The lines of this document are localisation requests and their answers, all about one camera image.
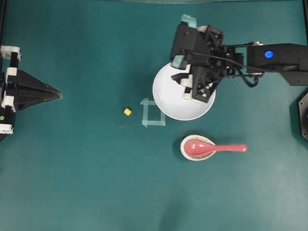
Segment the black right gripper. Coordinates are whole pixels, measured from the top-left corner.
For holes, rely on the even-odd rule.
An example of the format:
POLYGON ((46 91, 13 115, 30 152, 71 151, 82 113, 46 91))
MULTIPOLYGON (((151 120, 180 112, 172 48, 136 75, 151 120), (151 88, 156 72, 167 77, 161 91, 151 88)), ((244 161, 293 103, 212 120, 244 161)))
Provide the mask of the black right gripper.
POLYGON ((207 103, 225 77, 234 77, 244 66, 244 56, 235 46, 223 43, 223 32, 212 26, 197 27, 198 20, 183 14, 174 37, 171 66, 188 73, 171 79, 183 86, 184 99, 207 103))

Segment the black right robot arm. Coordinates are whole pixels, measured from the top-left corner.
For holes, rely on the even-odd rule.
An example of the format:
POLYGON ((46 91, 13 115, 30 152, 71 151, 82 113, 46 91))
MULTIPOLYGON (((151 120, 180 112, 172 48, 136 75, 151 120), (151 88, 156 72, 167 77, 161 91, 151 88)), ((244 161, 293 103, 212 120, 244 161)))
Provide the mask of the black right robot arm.
POLYGON ((284 43, 261 42, 226 45, 221 30, 199 26, 197 19, 182 15, 170 54, 178 73, 171 79, 182 85, 183 97, 207 103, 224 78, 240 77, 253 88, 266 72, 279 73, 291 86, 308 84, 308 48, 284 43))

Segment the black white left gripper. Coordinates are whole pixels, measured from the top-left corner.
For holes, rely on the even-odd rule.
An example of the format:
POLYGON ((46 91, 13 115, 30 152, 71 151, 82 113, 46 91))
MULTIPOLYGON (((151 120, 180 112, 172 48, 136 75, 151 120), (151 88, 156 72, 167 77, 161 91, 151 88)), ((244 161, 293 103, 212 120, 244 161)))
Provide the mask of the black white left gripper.
POLYGON ((0 140, 13 134, 16 111, 28 107, 61 99, 62 93, 50 85, 41 82, 27 72, 18 69, 21 60, 21 49, 15 46, 0 48, 0 60, 10 61, 5 72, 0 73, 0 140), (41 92, 36 94, 17 95, 14 84, 41 92))

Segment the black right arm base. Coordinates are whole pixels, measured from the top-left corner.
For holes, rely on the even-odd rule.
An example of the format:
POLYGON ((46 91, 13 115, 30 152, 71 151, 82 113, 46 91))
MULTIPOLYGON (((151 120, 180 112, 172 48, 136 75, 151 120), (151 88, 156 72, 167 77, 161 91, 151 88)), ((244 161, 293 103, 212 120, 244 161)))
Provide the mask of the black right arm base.
POLYGON ((308 90, 302 92, 289 107, 293 138, 301 145, 308 145, 308 90))

